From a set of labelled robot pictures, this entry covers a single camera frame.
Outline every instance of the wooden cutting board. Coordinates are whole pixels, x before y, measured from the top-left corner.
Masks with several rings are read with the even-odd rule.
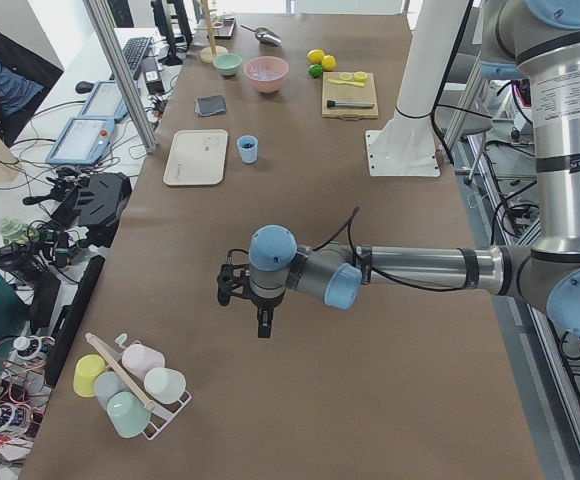
[[[344,72],[323,72],[323,87],[321,89],[321,116],[326,118],[379,118],[377,92],[374,88],[374,75],[368,73],[365,87],[352,85],[336,85],[329,78],[339,79]],[[328,108],[328,100],[346,100],[355,102],[374,102],[374,108]]]

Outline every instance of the keyboard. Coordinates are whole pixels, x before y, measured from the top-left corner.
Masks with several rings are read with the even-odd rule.
[[[141,60],[145,57],[151,43],[151,37],[133,37],[123,47],[123,55],[126,57],[128,68],[134,80],[141,75]],[[110,80],[114,80],[114,74],[110,75]]]

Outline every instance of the computer mouse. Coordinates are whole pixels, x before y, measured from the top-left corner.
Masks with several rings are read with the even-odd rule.
[[[88,93],[92,90],[93,87],[94,83],[82,80],[81,82],[77,83],[77,86],[74,87],[74,90],[77,93]]]

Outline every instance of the brown table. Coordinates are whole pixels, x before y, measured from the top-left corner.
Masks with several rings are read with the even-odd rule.
[[[363,287],[349,311],[289,292],[272,339],[256,338],[255,308],[216,301],[226,251],[278,223],[317,245],[355,205],[355,240],[373,245],[471,246],[451,168],[438,179],[371,178],[363,133],[392,116],[410,33],[401,17],[240,16],[283,46],[243,29],[224,42],[249,59],[275,54],[290,74],[262,96],[243,73],[222,79],[186,60],[110,257],[53,393],[23,480],[56,479],[528,479],[541,478],[491,300]],[[381,118],[320,116],[320,81],[306,52],[341,71],[374,72]],[[197,118],[196,97],[223,94],[228,113]],[[172,135],[224,128],[224,181],[168,188]],[[235,139],[260,139],[243,164]],[[128,332],[183,371],[194,399],[153,442],[119,438],[95,399],[72,392],[82,334]]]

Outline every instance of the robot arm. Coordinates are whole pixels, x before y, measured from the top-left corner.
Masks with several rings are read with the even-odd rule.
[[[531,247],[476,251],[351,241],[317,251],[297,246],[283,227],[264,227],[253,236],[250,264],[228,261],[218,277],[222,305],[231,296],[257,305],[260,337],[270,336],[274,307],[287,288],[349,308],[360,285],[385,281],[511,296],[580,336],[580,0],[489,0],[485,8],[482,59],[514,62],[530,80],[539,239]]]

